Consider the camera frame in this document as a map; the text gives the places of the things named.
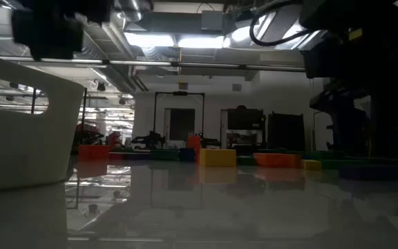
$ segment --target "white wall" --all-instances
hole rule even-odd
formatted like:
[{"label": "white wall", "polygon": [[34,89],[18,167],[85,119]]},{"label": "white wall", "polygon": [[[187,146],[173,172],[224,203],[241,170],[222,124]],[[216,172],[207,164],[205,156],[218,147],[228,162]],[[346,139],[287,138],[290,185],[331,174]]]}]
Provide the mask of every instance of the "white wall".
[{"label": "white wall", "polygon": [[[313,85],[304,73],[260,72],[250,84],[250,91],[234,95],[207,93],[205,99],[204,132],[208,138],[220,138],[220,110],[245,105],[247,108],[263,109],[268,115],[276,113],[304,115],[305,140],[307,150],[311,148],[311,133],[314,110],[310,108]],[[163,132],[164,110],[166,108],[186,108],[196,110],[195,132],[200,131],[202,122],[202,98],[196,96],[167,95],[158,102],[156,131]],[[153,129],[154,93],[136,95],[134,136],[145,136]]]}]

